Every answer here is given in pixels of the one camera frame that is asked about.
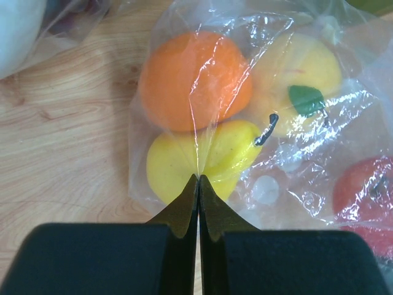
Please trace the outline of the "fake yellow peach with leaf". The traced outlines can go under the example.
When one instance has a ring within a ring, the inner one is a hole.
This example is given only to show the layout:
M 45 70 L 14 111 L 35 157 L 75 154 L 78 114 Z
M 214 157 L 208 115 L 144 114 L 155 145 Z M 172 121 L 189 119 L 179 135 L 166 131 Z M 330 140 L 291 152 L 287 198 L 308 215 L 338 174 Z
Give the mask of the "fake yellow peach with leaf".
M 328 99 L 342 85 L 340 64 L 320 40 L 284 33 L 269 44 L 252 69 L 253 97 L 249 112 L 261 127 L 270 114 L 279 116 L 279 137 L 313 132 L 325 123 Z

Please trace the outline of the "fake red peach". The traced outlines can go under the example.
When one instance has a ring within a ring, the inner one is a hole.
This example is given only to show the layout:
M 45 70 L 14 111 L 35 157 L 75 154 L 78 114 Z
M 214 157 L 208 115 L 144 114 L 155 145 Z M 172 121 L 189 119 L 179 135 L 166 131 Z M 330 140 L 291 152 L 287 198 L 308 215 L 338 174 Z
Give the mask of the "fake red peach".
M 348 167 L 333 189 L 332 207 L 343 230 L 360 235 L 382 258 L 392 259 L 392 157 Z

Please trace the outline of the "clear zip bag with fruit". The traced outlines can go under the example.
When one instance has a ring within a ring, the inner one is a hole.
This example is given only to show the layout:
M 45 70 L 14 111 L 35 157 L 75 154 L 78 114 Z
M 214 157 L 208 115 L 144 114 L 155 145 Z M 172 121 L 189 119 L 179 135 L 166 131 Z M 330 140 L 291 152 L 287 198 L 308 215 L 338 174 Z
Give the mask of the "clear zip bag with fruit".
M 174 1 L 130 105 L 128 194 L 191 176 L 259 229 L 392 254 L 392 22 L 346 1 Z

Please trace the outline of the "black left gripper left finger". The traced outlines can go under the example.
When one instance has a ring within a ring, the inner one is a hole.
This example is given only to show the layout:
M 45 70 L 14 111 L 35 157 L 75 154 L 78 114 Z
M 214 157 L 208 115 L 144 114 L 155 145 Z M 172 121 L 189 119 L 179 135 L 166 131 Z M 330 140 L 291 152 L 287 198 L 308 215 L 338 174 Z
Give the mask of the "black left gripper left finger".
M 24 239 L 2 294 L 192 294 L 198 179 L 145 223 L 46 223 Z

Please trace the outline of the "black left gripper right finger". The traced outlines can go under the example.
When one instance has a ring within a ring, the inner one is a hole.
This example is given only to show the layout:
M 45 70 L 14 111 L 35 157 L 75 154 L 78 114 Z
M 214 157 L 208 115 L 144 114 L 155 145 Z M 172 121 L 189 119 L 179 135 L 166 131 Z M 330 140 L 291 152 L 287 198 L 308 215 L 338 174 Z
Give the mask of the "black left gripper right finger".
M 204 294 L 390 294 L 377 260 L 355 233 L 259 230 L 199 180 Z

